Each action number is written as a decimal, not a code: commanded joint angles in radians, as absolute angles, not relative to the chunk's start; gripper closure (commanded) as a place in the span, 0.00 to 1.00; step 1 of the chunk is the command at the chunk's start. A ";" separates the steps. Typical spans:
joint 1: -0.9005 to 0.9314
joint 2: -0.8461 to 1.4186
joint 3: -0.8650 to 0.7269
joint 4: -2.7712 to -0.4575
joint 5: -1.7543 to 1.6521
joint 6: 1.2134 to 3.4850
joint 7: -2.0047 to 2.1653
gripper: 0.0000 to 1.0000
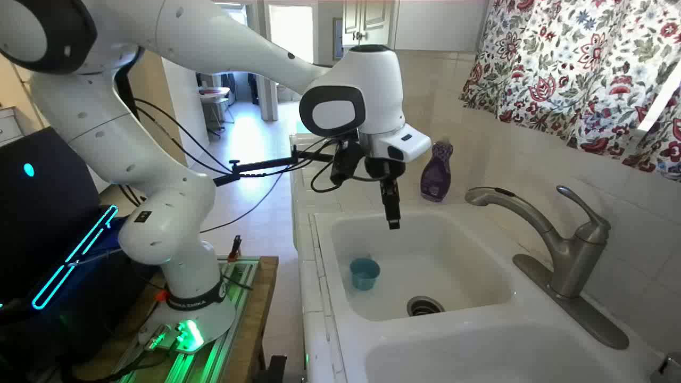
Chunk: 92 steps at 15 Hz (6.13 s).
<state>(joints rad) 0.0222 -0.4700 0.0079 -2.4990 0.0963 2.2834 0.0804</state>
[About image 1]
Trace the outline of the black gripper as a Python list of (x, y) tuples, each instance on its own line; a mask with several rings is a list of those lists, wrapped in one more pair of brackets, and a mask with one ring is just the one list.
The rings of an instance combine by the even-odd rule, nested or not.
[(395, 178), (404, 175), (407, 166), (395, 159), (367, 157), (355, 138), (338, 138), (331, 155), (329, 182), (340, 187), (347, 178), (355, 178), (355, 169), (364, 166), (367, 182), (381, 184), (381, 201), (386, 219), (391, 230), (400, 228), (400, 193)]

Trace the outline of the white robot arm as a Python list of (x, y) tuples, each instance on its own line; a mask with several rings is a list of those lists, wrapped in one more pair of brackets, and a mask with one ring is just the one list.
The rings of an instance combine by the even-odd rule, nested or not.
[(263, 75), (300, 93), (306, 130), (353, 135), (378, 162), (407, 130), (391, 50), (359, 44), (320, 69), (233, 22), (213, 0), (0, 0), (0, 51), (30, 73), (39, 110), (93, 172), (145, 193), (120, 243), (134, 262), (158, 266), (167, 284), (167, 301), (145, 329), (173, 328), (188, 351), (233, 323), (216, 255), (200, 239), (215, 184), (147, 135), (114, 92), (121, 69), (153, 51), (194, 73)]

